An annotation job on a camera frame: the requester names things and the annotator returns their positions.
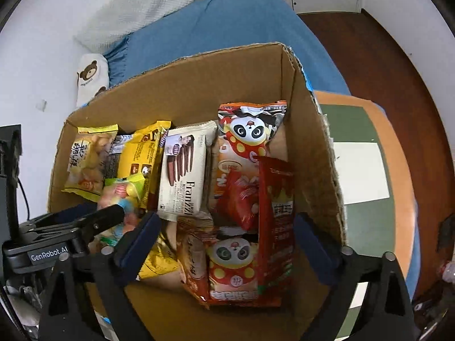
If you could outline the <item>yellow puff snack bag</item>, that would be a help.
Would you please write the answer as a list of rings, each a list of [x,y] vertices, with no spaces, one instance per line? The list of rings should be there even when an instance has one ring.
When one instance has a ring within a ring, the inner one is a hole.
[[[107,156],[118,125],[79,127],[69,153],[63,192],[98,202],[104,187]]]

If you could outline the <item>colourful candy ball bag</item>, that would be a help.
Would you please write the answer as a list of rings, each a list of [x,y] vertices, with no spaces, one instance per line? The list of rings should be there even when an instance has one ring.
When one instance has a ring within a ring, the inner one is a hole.
[[[99,252],[104,246],[115,246],[125,233],[138,226],[144,183],[145,178],[140,173],[122,179],[107,179],[106,183],[87,183],[91,187],[87,199],[96,202],[97,209],[119,205],[124,210],[120,223],[116,223],[113,228],[104,229],[90,242],[91,253]]]

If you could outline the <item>yellow black snack pack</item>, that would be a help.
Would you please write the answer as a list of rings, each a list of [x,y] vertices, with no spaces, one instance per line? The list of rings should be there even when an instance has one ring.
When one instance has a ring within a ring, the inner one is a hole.
[[[169,120],[159,120],[132,135],[116,136],[108,153],[105,171],[107,186],[114,179],[124,179],[135,174],[143,176],[141,209],[157,208],[165,136],[171,125]]]

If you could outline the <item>beige Franzzi cookie pack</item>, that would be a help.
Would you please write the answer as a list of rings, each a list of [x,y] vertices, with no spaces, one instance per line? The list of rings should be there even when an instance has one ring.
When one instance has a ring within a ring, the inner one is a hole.
[[[165,137],[157,214],[175,222],[178,216],[210,219],[208,182],[210,152],[217,124],[208,122],[171,129]]]

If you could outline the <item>brown biscuit pack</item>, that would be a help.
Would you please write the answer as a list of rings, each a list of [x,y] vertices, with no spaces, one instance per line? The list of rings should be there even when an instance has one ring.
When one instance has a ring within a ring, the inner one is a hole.
[[[177,261],[181,282],[203,307],[210,307],[206,247],[214,240],[212,221],[187,216],[177,218]]]

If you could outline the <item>small red snack pack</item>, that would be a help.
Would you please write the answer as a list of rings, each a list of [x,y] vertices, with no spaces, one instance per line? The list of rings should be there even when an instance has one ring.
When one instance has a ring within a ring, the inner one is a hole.
[[[217,201],[218,216],[241,227],[244,231],[258,229],[258,183],[250,182],[239,171],[231,171],[226,187]]]

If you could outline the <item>red crown snack pack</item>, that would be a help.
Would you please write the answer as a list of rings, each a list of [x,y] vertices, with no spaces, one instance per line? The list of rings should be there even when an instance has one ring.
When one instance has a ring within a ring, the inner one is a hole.
[[[259,158],[258,293],[280,296],[291,275],[294,251],[295,176],[290,163]]]

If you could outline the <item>orange panda snack bag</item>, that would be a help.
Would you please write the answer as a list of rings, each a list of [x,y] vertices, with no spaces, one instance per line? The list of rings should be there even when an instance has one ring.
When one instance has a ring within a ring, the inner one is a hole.
[[[218,140],[213,148],[209,208],[215,211],[227,188],[228,174],[258,181],[258,157],[270,154],[268,143],[282,124],[287,102],[230,102],[218,108]]]

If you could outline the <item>yellow panda snack bag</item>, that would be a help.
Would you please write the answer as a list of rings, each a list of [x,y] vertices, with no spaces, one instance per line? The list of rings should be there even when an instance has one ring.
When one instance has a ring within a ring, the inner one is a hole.
[[[166,275],[178,270],[176,251],[164,233],[160,233],[152,249],[148,253],[137,279],[140,281]]]

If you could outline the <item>green white checkered mat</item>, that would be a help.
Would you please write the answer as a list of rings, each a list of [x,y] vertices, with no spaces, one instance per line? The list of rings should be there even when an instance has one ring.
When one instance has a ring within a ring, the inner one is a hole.
[[[322,91],[315,95],[335,150],[347,242],[360,255],[395,253],[412,296],[420,270],[418,207],[392,123],[369,100]]]

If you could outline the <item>bear print white cloth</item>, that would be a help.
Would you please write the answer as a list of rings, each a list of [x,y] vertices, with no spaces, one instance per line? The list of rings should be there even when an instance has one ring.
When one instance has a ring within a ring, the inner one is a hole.
[[[106,58],[98,53],[84,54],[77,69],[76,107],[87,104],[108,88],[109,66]]]

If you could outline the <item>cardboard milk box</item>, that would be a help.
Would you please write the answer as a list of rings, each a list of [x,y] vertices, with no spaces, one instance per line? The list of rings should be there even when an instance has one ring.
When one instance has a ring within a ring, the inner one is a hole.
[[[299,340],[327,290],[297,247],[307,212],[337,243],[344,208],[326,121],[281,43],[179,59],[102,92],[66,120],[48,208],[103,201],[116,130],[133,135],[115,169],[142,192],[119,200],[176,229],[179,286],[107,279],[83,287],[120,340]]]

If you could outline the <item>grey white pillow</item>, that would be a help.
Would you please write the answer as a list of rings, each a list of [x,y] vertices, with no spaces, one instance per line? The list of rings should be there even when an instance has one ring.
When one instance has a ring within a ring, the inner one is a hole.
[[[105,0],[93,9],[74,39],[90,52],[103,53],[122,37],[197,0]]]

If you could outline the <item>blue bed sheet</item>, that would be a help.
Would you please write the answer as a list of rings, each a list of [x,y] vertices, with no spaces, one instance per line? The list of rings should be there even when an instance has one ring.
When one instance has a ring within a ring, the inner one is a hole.
[[[256,43],[280,42],[290,46],[301,61],[311,87],[351,94],[335,63],[309,27],[284,0],[199,0],[148,26],[117,39],[103,55],[109,65],[109,85],[184,56]],[[378,142],[373,121],[358,106],[322,105],[328,115],[330,133],[336,142]],[[418,208],[412,196],[411,221],[416,224]],[[390,199],[357,202],[346,207],[348,240],[358,253],[383,254],[396,249],[395,210]],[[420,270],[418,227],[408,274],[405,276],[412,299]]]

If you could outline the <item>white wall switch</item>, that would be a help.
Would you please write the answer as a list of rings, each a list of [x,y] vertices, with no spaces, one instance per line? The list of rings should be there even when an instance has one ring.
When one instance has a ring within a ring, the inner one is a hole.
[[[40,112],[44,112],[46,109],[47,101],[44,99],[41,99],[36,103],[36,109],[39,110]]]

